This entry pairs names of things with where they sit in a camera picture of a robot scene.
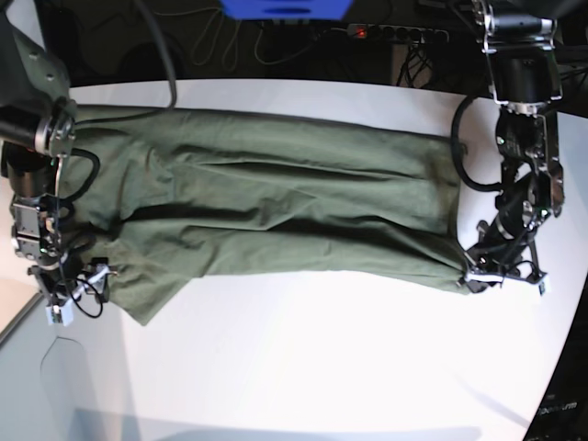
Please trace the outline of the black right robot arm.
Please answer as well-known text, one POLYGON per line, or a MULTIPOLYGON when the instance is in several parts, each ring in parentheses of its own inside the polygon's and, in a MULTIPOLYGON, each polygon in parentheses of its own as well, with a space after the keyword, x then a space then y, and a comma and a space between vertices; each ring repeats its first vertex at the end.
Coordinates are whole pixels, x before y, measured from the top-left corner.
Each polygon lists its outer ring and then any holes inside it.
POLYGON ((86 263, 96 244, 74 229, 74 202, 94 183, 98 157, 73 146, 76 104, 58 61, 8 19, 1 9, 1 176, 13 191, 12 244, 31 261, 51 324, 68 325, 80 299, 108 301, 115 270, 105 258, 86 263))

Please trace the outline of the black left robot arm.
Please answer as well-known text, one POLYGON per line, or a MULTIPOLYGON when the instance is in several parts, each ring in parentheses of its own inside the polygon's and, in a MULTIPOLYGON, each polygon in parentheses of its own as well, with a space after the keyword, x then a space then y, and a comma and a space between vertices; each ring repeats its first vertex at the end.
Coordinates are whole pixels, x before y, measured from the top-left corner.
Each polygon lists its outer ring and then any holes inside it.
POLYGON ((488 66, 488 86, 500 108, 494 139, 502 157, 501 179, 482 184, 463 164, 460 123, 475 96, 466 96, 451 123, 455 169, 469 188, 496 195, 492 222, 480 221, 479 239, 465 251, 466 270, 459 285, 472 293, 506 280, 544 291, 535 244, 539 227, 558 217, 564 205, 558 115, 562 98, 554 37, 557 22, 535 17, 509 1, 475 1, 472 15, 488 66))

